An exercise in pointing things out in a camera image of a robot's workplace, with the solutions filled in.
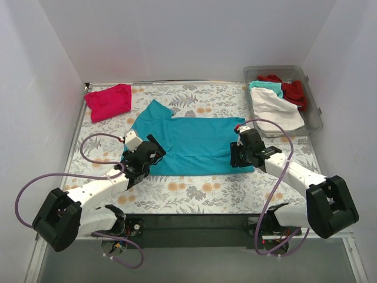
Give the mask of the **teal blue t shirt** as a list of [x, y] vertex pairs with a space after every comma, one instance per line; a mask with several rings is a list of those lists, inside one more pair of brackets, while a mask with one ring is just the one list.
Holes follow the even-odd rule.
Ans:
[[166, 155], [152, 165], [152, 176], [208, 176], [254, 172], [254, 167], [232, 167], [230, 143], [241, 117], [174, 117], [173, 110], [153, 100], [131, 126], [146, 140], [152, 134]]

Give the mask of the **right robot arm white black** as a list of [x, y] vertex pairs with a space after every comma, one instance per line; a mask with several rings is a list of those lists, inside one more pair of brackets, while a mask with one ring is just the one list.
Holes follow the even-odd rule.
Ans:
[[287, 227], [308, 228], [327, 239], [357, 223], [359, 214], [349, 188], [338, 175], [326, 177], [291, 162], [280, 149], [266, 147], [257, 130], [235, 129], [238, 140], [230, 145], [232, 167], [253, 166], [277, 177], [305, 198], [305, 204], [281, 203], [263, 212], [261, 225], [273, 234]]

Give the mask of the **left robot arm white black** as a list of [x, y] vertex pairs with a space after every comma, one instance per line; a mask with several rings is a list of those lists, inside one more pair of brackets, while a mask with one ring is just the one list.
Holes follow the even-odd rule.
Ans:
[[127, 147], [123, 159], [105, 176], [67, 192], [56, 188], [47, 195], [32, 228], [55, 251], [65, 250], [79, 236], [96, 232], [124, 235], [125, 213], [102, 202], [142, 182], [166, 151], [152, 134], [143, 141], [133, 130], [121, 142]]

